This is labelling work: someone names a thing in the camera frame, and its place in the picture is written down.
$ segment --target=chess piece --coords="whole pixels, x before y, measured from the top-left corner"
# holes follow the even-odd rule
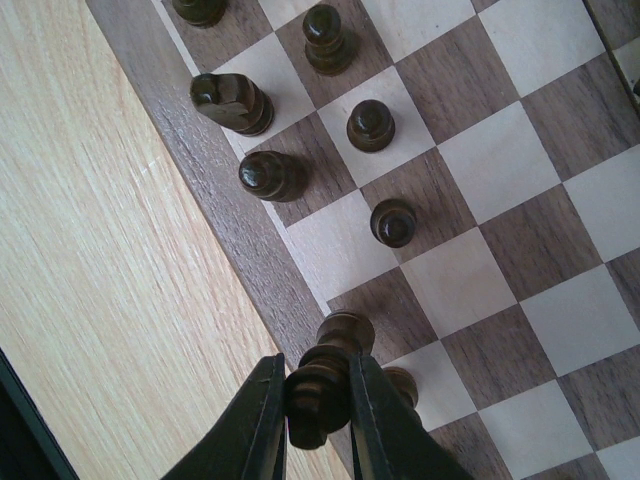
[[[247,155],[238,170],[244,189],[268,202],[290,202],[302,195],[307,172],[300,161],[278,152]]]
[[[227,6],[225,0],[173,0],[180,17],[194,27],[211,27],[218,23]]]
[[[284,384],[289,439],[305,450],[324,445],[349,421],[349,357],[369,355],[375,332],[367,318],[343,310],[325,319],[316,340]]]
[[[271,99],[244,75],[204,73],[190,93],[198,112],[240,135],[259,135],[273,121]]]
[[[338,11],[331,5],[316,5],[302,22],[306,37],[304,53],[313,69],[321,75],[344,72],[356,56],[354,34],[342,28]]]
[[[396,133],[396,124],[387,106],[365,100],[355,106],[347,121],[347,137],[358,150],[367,153],[385,148]]]
[[[422,425],[420,415],[415,411],[415,408],[418,405],[418,385],[416,385],[416,381],[413,379],[413,376],[400,367],[387,367],[382,369],[382,372],[384,373],[384,376],[387,377],[387,380],[396,387],[397,392],[400,394],[400,398],[402,398],[407,406],[413,410],[416,420],[420,425]]]
[[[391,248],[404,247],[416,231],[416,214],[402,200],[384,200],[374,208],[370,226],[380,243]]]

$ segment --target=wood grain square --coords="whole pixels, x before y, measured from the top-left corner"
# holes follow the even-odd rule
[[[606,54],[522,104],[562,181],[640,143],[640,120]]]
[[[438,144],[518,100],[477,16],[401,60],[396,68]]]
[[[562,185],[480,230],[518,301],[602,263]]]
[[[609,480],[602,463],[595,453],[540,472],[526,480]]]
[[[640,0],[587,0],[612,49],[640,37]]]
[[[640,248],[610,261],[607,268],[640,329]]]
[[[476,9],[477,13],[480,13],[483,10],[486,10],[494,3],[498,3],[499,0],[471,0],[473,3],[473,7]]]
[[[376,331],[372,355],[382,365],[438,339],[400,267],[328,303],[332,311],[353,310],[371,320]]]
[[[401,262],[409,261],[476,225],[436,148],[365,185],[361,190],[372,209],[389,198],[402,199],[414,208],[417,218],[415,236],[407,246],[394,250]]]
[[[316,108],[324,107],[393,63],[360,0],[327,0],[323,3],[338,10],[343,28],[353,34],[358,45],[356,58],[341,74],[331,77],[319,75],[307,61],[302,33],[306,12],[276,32]]]
[[[273,31],[258,0],[227,2],[220,22],[209,28],[189,25],[176,13],[171,0],[162,0],[162,4],[203,73],[215,70]]]
[[[511,480],[487,427],[477,413],[429,433],[473,478]]]
[[[553,380],[519,304],[442,339],[478,410]]]
[[[275,150],[291,155],[304,162],[309,173],[309,185],[301,198],[294,202],[273,204],[285,227],[356,189],[347,166],[317,112],[270,138],[255,150]]]
[[[640,346],[558,379],[595,450],[640,435]]]

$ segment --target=chessboard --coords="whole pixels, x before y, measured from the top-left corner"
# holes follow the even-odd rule
[[[88,3],[290,366],[324,315],[353,310],[474,478],[638,478],[637,1],[326,0],[358,39],[332,77],[304,56],[314,0],[228,0],[207,29],[169,0]],[[198,114],[204,72],[248,76],[270,128]],[[346,135],[366,99],[396,124],[376,153]],[[261,150],[306,163],[299,200],[240,187]],[[369,227],[390,198],[416,212],[399,249]]]

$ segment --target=black bishop chess piece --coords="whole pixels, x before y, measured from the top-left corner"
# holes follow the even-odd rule
[[[302,22],[306,37],[304,53],[321,75],[344,72],[356,56],[356,37],[342,27],[340,14],[331,5],[316,5]]]
[[[226,0],[173,0],[176,13],[187,23],[200,28],[218,23],[226,7]]]
[[[391,248],[407,245],[416,231],[416,214],[402,200],[380,202],[371,214],[371,232],[376,239]]]
[[[365,100],[355,106],[347,121],[347,137],[358,150],[373,153],[393,140],[396,124],[389,108],[378,100]]]
[[[269,96],[238,73],[198,75],[190,94],[198,112],[240,135],[259,135],[273,121]]]
[[[308,183],[302,163],[273,151],[247,155],[238,170],[242,187],[267,202],[291,202],[300,198]]]

